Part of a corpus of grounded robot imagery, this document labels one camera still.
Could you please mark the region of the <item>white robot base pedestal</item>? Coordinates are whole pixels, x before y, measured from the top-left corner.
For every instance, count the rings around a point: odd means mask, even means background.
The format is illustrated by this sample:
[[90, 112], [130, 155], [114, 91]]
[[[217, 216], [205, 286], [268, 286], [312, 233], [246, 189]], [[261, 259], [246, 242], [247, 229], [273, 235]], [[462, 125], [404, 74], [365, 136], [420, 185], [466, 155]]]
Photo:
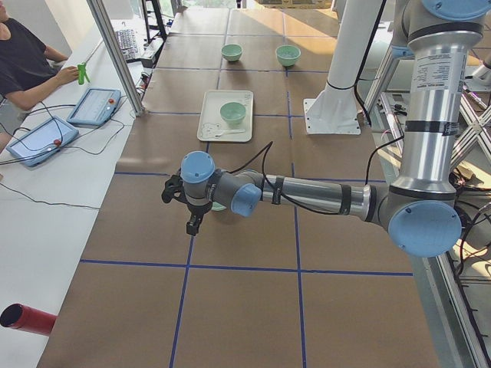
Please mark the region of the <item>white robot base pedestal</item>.
[[378, 0], [345, 2], [325, 88], [315, 99], [304, 100], [307, 134], [361, 133], [354, 89], [384, 7]]

